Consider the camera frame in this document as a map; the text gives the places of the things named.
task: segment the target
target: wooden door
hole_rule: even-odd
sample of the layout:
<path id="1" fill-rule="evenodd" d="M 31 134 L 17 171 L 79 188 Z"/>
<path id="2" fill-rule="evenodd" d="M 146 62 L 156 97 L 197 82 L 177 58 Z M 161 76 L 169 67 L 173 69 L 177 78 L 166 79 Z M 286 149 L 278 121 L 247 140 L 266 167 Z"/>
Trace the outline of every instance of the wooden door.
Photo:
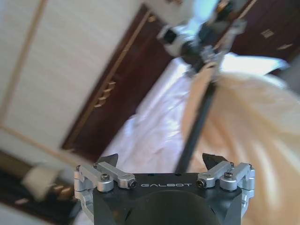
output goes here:
<path id="1" fill-rule="evenodd" d="M 246 31 L 232 51 L 291 60 L 300 47 L 300 8 L 294 0 L 257 0 L 244 17 Z"/>
<path id="2" fill-rule="evenodd" d="M 143 5 L 63 148 L 95 161 L 133 115 L 172 57 L 157 40 L 162 22 Z"/>

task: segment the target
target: black screw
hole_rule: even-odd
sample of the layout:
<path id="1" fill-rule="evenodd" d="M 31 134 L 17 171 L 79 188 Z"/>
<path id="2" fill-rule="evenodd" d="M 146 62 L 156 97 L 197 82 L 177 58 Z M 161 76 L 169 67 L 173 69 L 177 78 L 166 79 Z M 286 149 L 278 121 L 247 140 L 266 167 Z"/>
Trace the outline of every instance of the black screw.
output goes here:
<path id="1" fill-rule="evenodd" d="M 102 181 L 108 181 L 110 177 L 109 177 L 109 174 L 103 173 L 103 174 L 101 174 L 100 178 Z"/>
<path id="2" fill-rule="evenodd" d="M 233 173 L 232 172 L 225 172 L 224 173 L 224 177 L 225 178 L 232 178 L 233 177 Z"/>
<path id="3" fill-rule="evenodd" d="M 206 182 L 204 179 L 199 179 L 196 181 L 196 184 L 199 188 L 205 188 L 206 187 Z"/>
<path id="4" fill-rule="evenodd" d="M 137 186 L 136 180 L 133 180 L 133 181 L 131 181 L 131 182 L 128 183 L 128 187 L 130 189 L 134 189 L 134 188 L 136 188 L 136 186 Z"/>

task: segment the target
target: cream wallpaper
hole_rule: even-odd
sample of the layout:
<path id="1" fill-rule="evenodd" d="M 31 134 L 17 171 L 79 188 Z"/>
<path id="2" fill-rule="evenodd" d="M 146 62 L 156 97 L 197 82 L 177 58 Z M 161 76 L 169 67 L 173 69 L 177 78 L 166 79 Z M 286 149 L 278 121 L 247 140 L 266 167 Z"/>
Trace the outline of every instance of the cream wallpaper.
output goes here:
<path id="1" fill-rule="evenodd" d="M 0 0 L 0 149 L 72 178 L 60 150 L 140 0 Z"/>

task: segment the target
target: black pole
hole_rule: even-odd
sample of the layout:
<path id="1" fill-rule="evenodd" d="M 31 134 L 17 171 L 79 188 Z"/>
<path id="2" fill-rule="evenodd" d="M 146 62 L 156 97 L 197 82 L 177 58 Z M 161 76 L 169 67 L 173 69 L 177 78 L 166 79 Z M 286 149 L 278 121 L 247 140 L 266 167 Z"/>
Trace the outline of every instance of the black pole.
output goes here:
<path id="1" fill-rule="evenodd" d="M 199 103 L 197 116 L 195 118 L 186 145 L 177 164 L 175 173 L 185 173 L 187 171 L 190 159 L 198 143 L 200 133 L 202 131 L 208 112 L 210 110 L 210 106 L 214 97 L 214 93 L 216 91 L 216 87 L 217 87 L 216 82 L 210 82 L 205 91 L 204 97 L 201 99 Z"/>

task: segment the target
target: silver metal bracket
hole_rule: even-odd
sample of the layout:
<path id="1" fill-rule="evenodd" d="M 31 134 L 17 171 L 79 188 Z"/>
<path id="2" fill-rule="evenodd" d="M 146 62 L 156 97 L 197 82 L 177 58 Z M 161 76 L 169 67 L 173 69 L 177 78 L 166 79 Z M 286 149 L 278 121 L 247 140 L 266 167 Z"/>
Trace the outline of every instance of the silver metal bracket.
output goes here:
<path id="1" fill-rule="evenodd" d="M 109 174 L 120 188 L 133 189 L 137 185 L 135 176 L 132 173 L 123 172 L 107 162 L 98 163 L 97 169 Z"/>
<path id="2" fill-rule="evenodd" d="M 75 198 L 81 202 L 82 210 L 94 222 L 93 189 L 100 192 L 109 192 L 113 189 L 113 181 L 120 188 L 132 189 L 136 187 L 135 176 L 123 172 L 107 162 L 78 166 L 74 171 Z"/>
<path id="3" fill-rule="evenodd" d="M 216 184 L 216 180 L 219 179 L 225 172 L 231 169 L 230 162 L 222 161 L 207 172 L 198 174 L 198 184 L 202 188 L 212 188 Z"/>
<path id="4" fill-rule="evenodd" d="M 255 169 L 247 163 L 240 163 L 234 167 L 230 162 L 222 161 L 207 172 L 199 173 L 197 184 L 201 188 L 212 188 L 218 179 L 220 187 L 224 190 L 234 191 L 238 187 L 241 188 L 241 217 L 243 217 L 250 199 L 255 195 Z"/>

